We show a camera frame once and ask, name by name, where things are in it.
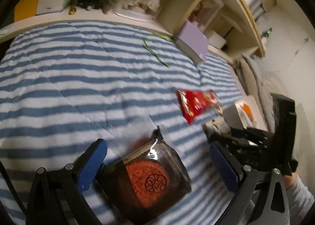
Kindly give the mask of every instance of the person's hand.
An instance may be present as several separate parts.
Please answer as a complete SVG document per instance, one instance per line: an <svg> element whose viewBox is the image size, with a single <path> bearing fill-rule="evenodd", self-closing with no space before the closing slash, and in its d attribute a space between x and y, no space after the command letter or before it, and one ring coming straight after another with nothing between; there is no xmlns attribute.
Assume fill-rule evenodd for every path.
<svg viewBox="0 0 315 225"><path fill-rule="evenodd" d="M296 173L292 173L292 176L289 175L283 176L285 189L288 190L289 188L292 188L296 183L296 179L297 179Z"/></svg>

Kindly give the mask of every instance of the orange circular design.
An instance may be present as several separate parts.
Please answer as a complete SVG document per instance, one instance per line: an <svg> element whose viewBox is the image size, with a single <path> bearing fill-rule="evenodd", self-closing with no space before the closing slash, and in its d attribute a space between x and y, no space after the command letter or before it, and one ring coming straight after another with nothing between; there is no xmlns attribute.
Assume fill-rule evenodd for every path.
<svg viewBox="0 0 315 225"><path fill-rule="evenodd" d="M165 193L169 177L158 163L136 161L126 169L134 192L145 208L151 207Z"/></svg>

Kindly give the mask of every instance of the blue and white striped fabric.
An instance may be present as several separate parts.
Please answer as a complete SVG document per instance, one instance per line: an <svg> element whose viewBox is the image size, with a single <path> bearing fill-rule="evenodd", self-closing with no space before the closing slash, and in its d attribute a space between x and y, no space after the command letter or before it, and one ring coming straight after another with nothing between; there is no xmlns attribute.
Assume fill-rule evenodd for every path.
<svg viewBox="0 0 315 225"><path fill-rule="evenodd" d="M38 167L60 169L96 139L113 140L111 129L149 115L167 126L192 180L192 192L152 224L214 224L225 210L232 195L211 163L201 127L214 114L187 125L175 91L213 89L223 106L241 94L223 59L208 54L196 68L173 43L148 34L122 24L61 22L12 42L0 64L0 159L25 204ZM144 37L169 68L143 48ZM116 224L119 215L93 187L84 197L103 224ZM2 178L0 201L25 224Z"/></svg>

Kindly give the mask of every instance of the blue gripper pad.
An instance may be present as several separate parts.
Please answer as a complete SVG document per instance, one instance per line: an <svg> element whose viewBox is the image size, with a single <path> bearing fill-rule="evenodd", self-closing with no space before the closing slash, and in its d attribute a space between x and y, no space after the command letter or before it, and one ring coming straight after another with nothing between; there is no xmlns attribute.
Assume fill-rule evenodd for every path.
<svg viewBox="0 0 315 225"><path fill-rule="evenodd" d="M89 189L106 155L107 142L102 140L78 173L77 189L80 193Z"/></svg>
<svg viewBox="0 0 315 225"><path fill-rule="evenodd" d="M228 191L236 194L239 191L239 177L230 163L225 159L224 155L212 142L209 147L211 160L215 165L221 179L223 180Z"/></svg>

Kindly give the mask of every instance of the green string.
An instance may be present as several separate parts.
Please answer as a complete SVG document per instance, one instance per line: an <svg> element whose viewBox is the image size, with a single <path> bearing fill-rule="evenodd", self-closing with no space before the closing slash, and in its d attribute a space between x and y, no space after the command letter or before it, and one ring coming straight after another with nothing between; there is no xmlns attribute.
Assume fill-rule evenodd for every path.
<svg viewBox="0 0 315 225"><path fill-rule="evenodd" d="M169 42L174 43L174 41L171 38L169 38L168 36L166 36L166 35L154 34L154 33L150 34L150 35L157 36L157 37L163 38L163 39L165 39L165 40L167 40ZM161 62L165 67L168 67L168 68L170 67L168 64L163 62L163 60L161 60L160 57L149 47L148 42L146 41L145 38L142 40L142 42L143 42L144 48L146 48L152 55L154 55L159 62Z"/></svg>

